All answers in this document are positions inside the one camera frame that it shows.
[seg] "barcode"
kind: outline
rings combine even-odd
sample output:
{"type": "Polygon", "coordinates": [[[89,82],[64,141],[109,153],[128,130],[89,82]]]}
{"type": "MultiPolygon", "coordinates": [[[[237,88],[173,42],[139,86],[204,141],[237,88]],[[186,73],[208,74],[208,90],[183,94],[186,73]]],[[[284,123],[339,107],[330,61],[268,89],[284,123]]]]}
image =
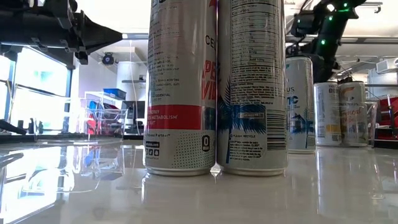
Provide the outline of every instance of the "barcode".
{"type": "Polygon", "coordinates": [[[341,136],[338,134],[334,134],[331,136],[332,141],[341,141],[341,136]]]}
{"type": "Polygon", "coordinates": [[[267,110],[267,150],[286,150],[286,112],[267,110]]]}
{"type": "Polygon", "coordinates": [[[318,94],[318,99],[317,99],[317,103],[318,103],[318,108],[319,108],[319,112],[318,112],[318,119],[323,119],[325,118],[325,104],[324,104],[324,100],[323,100],[323,92],[319,92],[318,94]]]}
{"type": "Polygon", "coordinates": [[[308,136],[307,137],[307,147],[312,147],[312,146],[315,146],[315,137],[308,136]]]}
{"type": "Polygon", "coordinates": [[[325,127],[324,126],[318,126],[317,137],[318,138],[324,138],[325,137],[325,127]]]}

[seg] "celsius can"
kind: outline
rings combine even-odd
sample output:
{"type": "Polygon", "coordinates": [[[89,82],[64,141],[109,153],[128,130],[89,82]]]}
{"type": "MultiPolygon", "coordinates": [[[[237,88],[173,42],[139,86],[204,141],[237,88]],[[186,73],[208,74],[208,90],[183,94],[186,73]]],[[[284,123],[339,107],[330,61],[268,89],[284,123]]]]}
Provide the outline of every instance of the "celsius can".
{"type": "Polygon", "coordinates": [[[240,175],[287,167],[282,0],[220,0],[217,163],[240,175]]]}
{"type": "Polygon", "coordinates": [[[287,149],[290,153],[315,152],[312,61],[286,59],[287,149]]]}
{"type": "Polygon", "coordinates": [[[353,105],[355,103],[365,103],[365,84],[355,81],[339,85],[340,106],[353,105]]]}
{"type": "Polygon", "coordinates": [[[148,172],[206,174],[215,164],[216,1],[153,0],[148,43],[148,172]]]}
{"type": "Polygon", "coordinates": [[[317,83],[315,99],[315,134],[319,146],[341,144],[340,109],[337,82],[317,83]]]}
{"type": "Polygon", "coordinates": [[[368,107],[364,82],[348,82],[339,86],[341,137],[345,146],[367,146],[368,107]]]}
{"type": "Polygon", "coordinates": [[[340,106],[341,137],[346,146],[367,146],[368,137],[368,107],[365,103],[340,106]]]}

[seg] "cable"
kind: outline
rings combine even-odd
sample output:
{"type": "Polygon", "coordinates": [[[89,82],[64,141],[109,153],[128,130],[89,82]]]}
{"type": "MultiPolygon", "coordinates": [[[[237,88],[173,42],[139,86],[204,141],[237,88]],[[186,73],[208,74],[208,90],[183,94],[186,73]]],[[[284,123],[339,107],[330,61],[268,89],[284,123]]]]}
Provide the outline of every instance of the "cable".
{"type": "Polygon", "coordinates": [[[130,75],[131,75],[131,84],[132,84],[132,89],[134,90],[134,98],[135,98],[135,100],[136,100],[136,105],[135,105],[135,108],[136,108],[136,127],[137,127],[137,133],[138,133],[138,135],[141,135],[140,134],[140,132],[139,132],[139,128],[138,128],[138,121],[137,121],[137,118],[138,118],[138,101],[137,101],[137,92],[136,92],[136,87],[134,86],[134,79],[133,79],[133,77],[132,77],[132,49],[131,49],[131,43],[132,43],[132,40],[130,40],[130,75]]]}

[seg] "can lid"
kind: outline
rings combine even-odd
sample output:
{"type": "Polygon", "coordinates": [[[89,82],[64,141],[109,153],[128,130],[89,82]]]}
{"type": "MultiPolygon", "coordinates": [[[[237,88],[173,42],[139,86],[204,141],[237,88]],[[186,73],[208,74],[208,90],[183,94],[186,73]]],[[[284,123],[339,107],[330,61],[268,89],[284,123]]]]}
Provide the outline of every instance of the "can lid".
{"type": "Polygon", "coordinates": [[[323,82],[323,83],[316,83],[316,84],[314,84],[314,86],[316,86],[316,85],[324,85],[324,84],[336,84],[337,85],[337,82],[327,81],[327,82],[323,82]]]}
{"type": "Polygon", "coordinates": [[[289,63],[291,61],[294,61],[294,60],[303,60],[303,61],[312,63],[311,59],[309,57],[306,57],[306,56],[293,56],[293,57],[287,57],[286,58],[286,62],[287,63],[289,63]]]}
{"type": "Polygon", "coordinates": [[[342,84],[340,84],[340,85],[350,84],[350,83],[364,83],[364,82],[363,82],[363,81],[352,81],[352,82],[342,83],[342,84]]]}

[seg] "white can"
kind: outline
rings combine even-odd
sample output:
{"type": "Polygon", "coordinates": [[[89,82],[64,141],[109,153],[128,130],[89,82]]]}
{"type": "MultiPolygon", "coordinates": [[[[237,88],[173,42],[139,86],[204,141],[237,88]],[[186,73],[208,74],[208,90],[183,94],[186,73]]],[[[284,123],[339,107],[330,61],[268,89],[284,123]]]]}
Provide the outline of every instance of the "white can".
{"type": "Polygon", "coordinates": [[[216,1],[152,0],[148,172],[199,175],[215,164],[216,1]]]}
{"type": "Polygon", "coordinates": [[[337,82],[314,84],[317,146],[339,146],[341,126],[337,82]]]}
{"type": "Polygon", "coordinates": [[[315,152],[312,61],[286,59],[287,149],[291,153],[315,152]]]}
{"type": "Polygon", "coordinates": [[[341,137],[344,145],[363,147],[369,144],[367,112],[365,103],[340,106],[341,137]]]}
{"type": "Polygon", "coordinates": [[[281,0],[220,0],[217,163],[241,175],[287,167],[281,0]]]}
{"type": "Polygon", "coordinates": [[[361,81],[339,85],[340,105],[355,106],[366,101],[365,84],[361,81]]]}

